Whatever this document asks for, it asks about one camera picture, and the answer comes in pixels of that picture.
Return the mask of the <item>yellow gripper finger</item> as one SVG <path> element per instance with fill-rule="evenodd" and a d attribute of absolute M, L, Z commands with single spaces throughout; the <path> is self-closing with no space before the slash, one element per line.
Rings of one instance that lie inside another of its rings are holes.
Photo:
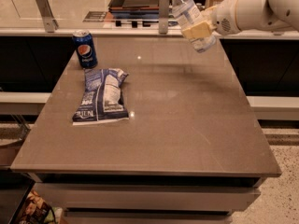
<path fill-rule="evenodd" d="M 216 9 L 216 6 L 212 6 L 212 7 L 208 7 L 208 8 L 205 8 L 204 10 L 202 10 L 201 13 L 202 13 L 204 19 L 207 21 L 211 21 L 212 13 L 215 9 Z"/>
<path fill-rule="evenodd" d="M 187 39 L 210 37 L 215 30 L 216 26 L 211 21 L 200 21 L 181 28 L 182 35 Z"/>

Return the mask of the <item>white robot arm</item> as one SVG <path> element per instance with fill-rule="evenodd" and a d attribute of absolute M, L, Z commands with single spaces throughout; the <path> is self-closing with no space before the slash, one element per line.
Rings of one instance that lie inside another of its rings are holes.
<path fill-rule="evenodd" d="M 188 38 L 206 38 L 216 31 L 235 35 L 242 31 L 299 31 L 299 0 L 223 0 L 204 11 L 204 19 L 182 29 Z"/>

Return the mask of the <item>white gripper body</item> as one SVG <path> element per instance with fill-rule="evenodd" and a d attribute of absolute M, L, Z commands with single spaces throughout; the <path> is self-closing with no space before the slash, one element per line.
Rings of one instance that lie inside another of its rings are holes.
<path fill-rule="evenodd" d="M 223 0 L 212 11 L 212 23 L 220 35 L 235 35 L 240 32 L 236 22 L 238 0 Z"/>

